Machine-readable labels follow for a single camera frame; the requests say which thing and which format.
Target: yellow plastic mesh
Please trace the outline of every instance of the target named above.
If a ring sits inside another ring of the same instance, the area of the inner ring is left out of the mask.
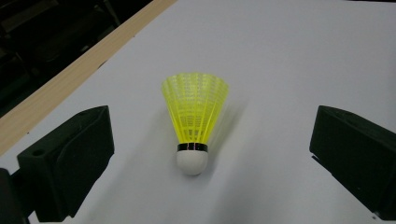
[[[213,75],[182,73],[167,78],[162,89],[179,143],[206,144],[228,85]]]

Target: white backdrop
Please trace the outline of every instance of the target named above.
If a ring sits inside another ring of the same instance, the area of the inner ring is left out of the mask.
[[[109,105],[116,154],[64,223],[378,223],[311,159],[319,105],[396,132],[396,4],[179,0],[0,158],[77,112]],[[230,85],[199,176],[176,168],[166,77]],[[35,215],[31,222],[37,223]]]

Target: black band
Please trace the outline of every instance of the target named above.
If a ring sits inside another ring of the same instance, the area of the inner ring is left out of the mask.
[[[197,150],[207,152],[207,145],[202,143],[182,143],[177,146],[177,151]]]

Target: shuttlecock cork base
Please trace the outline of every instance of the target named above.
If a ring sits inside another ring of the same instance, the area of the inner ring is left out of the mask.
[[[177,167],[185,175],[199,175],[207,165],[207,145],[183,143],[177,146]]]
[[[163,96],[177,134],[177,166],[198,175],[207,165],[207,141],[227,97],[228,85],[210,74],[181,73],[168,77]]]

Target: wooden edge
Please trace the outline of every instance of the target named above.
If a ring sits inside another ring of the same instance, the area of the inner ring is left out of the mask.
[[[105,61],[176,0],[153,0],[58,76],[0,118],[0,156],[78,88]]]

